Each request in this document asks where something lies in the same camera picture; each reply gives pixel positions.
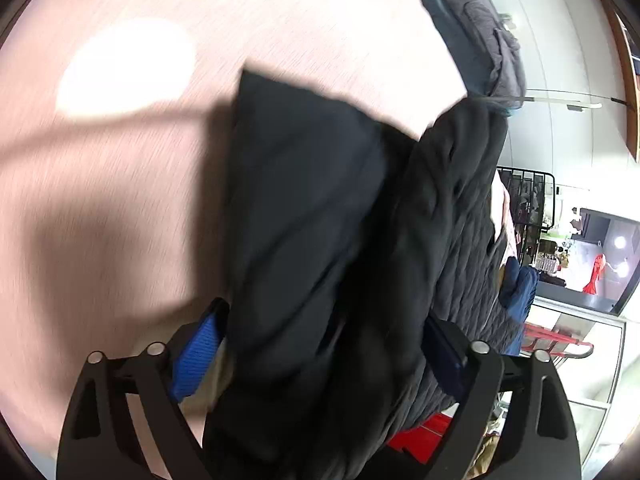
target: black jacket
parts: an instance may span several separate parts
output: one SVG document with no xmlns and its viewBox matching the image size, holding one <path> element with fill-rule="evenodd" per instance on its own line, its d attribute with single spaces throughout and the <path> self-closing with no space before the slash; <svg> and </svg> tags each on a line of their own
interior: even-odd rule
<svg viewBox="0 0 640 480">
<path fill-rule="evenodd" d="M 242 74 L 226 197 L 235 370 L 203 439 L 220 478 L 355 478 L 450 404 L 421 350 L 430 311 L 508 345 L 489 214 L 505 134 L 464 100 L 415 142 Z"/>
</svg>

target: ceiling light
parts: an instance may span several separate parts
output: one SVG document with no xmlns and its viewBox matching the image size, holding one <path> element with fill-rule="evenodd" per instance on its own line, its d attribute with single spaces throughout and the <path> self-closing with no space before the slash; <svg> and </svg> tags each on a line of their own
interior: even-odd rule
<svg viewBox="0 0 640 480">
<path fill-rule="evenodd" d="M 629 264 L 626 262 L 626 260 L 619 264 L 618 268 L 616 269 L 616 274 L 620 276 L 620 278 L 626 278 L 629 275 Z"/>
<path fill-rule="evenodd" d="M 58 87 L 56 109 L 68 118 L 116 116 L 176 101 L 196 63 L 193 40 L 161 18 L 111 25 L 74 54 Z"/>
</svg>

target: metal bolt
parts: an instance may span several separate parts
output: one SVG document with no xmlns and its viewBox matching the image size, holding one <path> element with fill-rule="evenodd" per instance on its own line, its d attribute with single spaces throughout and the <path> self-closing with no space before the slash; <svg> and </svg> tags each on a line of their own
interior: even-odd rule
<svg viewBox="0 0 640 480">
<path fill-rule="evenodd" d="M 551 361 L 551 356 L 544 350 L 536 350 L 535 352 L 533 352 L 533 356 L 538 361 L 542 361 L 543 363 L 548 363 L 549 361 Z"/>
<path fill-rule="evenodd" d="M 96 350 L 95 352 L 91 352 L 89 354 L 89 357 L 86 359 L 88 363 L 91 363 L 92 365 L 95 365 L 96 363 L 99 363 L 100 361 L 102 361 L 102 358 L 104 357 L 104 354 L 98 350 Z"/>
<path fill-rule="evenodd" d="M 146 347 L 146 353 L 149 355 L 160 355 L 162 352 L 164 352 L 164 343 L 151 343 Z"/>
<path fill-rule="evenodd" d="M 471 343 L 471 349 L 476 354 L 488 354 L 489 353 L 489 345 L 484 341 L 473 341 Z"/>
</svg>

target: blue fabric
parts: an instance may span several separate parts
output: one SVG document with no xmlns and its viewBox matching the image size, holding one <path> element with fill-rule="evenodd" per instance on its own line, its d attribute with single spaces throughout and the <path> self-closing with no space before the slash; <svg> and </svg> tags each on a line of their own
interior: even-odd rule
<svg viewBox="0 0 640 480">
<path fill-rule="evenodd" d="M 524 338 L 524 322 L 536 297 L 537 286 L 538 271 L 535 268 L 520 267 L 517 259 L 513 256 L 507 259 L 498 301 L 507 310 L 511 319 L 522 324 L 522 329 L 506 349 L 506 355 L 517 356 L 520 354 Z"/>
<path fill-rule="evenodd" d="M 457 402 L 462 402 L 466 394 L 463 379 L 466 363 L 459 358 L 446 335 L 431 316 L 427 316 L 424 321 L 422 353 L 438 380 L 440 388 Z"/>
<path fill-rule="evenodd" d="M 211 314 L 200 324 L 191 341 L 174 362 L 172 394 L 177 402 L 193 395 L 198 389 L 219 345 L 215 316 Z"/>
</svg>

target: red dress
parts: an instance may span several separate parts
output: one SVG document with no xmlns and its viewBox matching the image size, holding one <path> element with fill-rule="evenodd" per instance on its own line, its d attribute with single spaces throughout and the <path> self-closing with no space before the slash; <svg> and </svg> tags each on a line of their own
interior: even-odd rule
<svg viewBox="0 0 640 480">
<path fill-rule="evenodd" d="M 607 259 L 604 254 L 598 254 L 593 263 L 593 270 L 591 271 L 591 281 L 587 283 L 583 292 L 587 294 L 596 294 L 596 282 L 602 277 L 604 274 L 604 268 L 607 266 Z"/>
</svg>

